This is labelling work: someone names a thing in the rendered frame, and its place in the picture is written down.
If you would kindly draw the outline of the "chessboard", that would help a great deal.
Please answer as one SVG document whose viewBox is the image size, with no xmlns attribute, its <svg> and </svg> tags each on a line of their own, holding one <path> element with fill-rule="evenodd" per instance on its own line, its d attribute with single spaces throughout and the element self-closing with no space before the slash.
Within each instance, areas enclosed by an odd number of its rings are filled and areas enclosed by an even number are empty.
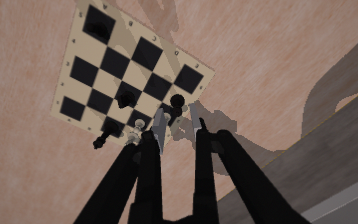
<svg viewBox="0 0 358 224">
<path fill-rule="evenodd" d="M 96 22 L 106 26 L 106 36 L 86 29 Z M 100 137 L 113 121 L 118 131 L 106 139 L 124 147 L 135 121 L 145 121 L 137 146 L 163 108 L 171 115 L 165 148 L 215 74 L 105 0 L 78 0 L 50 115 Z M 120 109 L 117 97 L 126 91 L 135 99 Z M 185 100 L 179 117 L 170 103 L 175 94 Z"/>
</svg>

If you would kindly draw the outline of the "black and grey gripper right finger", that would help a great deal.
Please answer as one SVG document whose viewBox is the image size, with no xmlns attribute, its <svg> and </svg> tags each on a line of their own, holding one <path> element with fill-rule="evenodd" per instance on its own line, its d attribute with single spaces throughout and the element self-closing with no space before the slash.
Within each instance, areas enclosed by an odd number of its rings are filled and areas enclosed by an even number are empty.
<svg viewBox="0 0 358 224">
<path fill-rule="evenodd" d="M 196 142 L 192 224 L 219 224 L 211 153 L 218 153 L 255 224 L 312 224 L 289 205 L 230 131 L 210 133 L 195 103 L 189 107 Z"/>
</svg>

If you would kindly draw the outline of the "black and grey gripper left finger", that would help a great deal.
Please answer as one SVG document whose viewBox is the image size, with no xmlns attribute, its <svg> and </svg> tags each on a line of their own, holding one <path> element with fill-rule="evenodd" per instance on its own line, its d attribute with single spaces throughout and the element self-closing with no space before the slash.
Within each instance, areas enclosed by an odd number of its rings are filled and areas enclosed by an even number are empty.
<svg viewBox="0 0 358 224">
<path fill-rule="evenodd" d="M 123 147 L 73 224 L 118 224 L 137 179 L 127 224 L 163 219 L 161 157 L 166 133 L 163 108 L 157 109 L 143 143 Z"/>
</svg>

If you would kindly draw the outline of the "white pawn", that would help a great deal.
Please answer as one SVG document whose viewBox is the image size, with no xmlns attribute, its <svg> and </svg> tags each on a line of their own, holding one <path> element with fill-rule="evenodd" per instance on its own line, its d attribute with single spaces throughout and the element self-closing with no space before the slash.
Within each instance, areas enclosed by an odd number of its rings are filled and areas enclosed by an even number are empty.
<svg viewBox="0 0 358 224">
<path fill-rule="evenodd" d="M 167 112 L 165 112 L 164 115 L 165 115 L 165 119 L 166 119 L 166 124 L 168 125 L 168 121 L 170 121 L 171 115 L 169 113 L 167 113 Z"/>
<path fill-rule="evenodd" d="M 139 133 L 141 128 L 145 126 L 145 121 L 143 119 L 137 119 L 135 121 L 135 128 L 134 128 L 134 133 Z"/>
</svg>

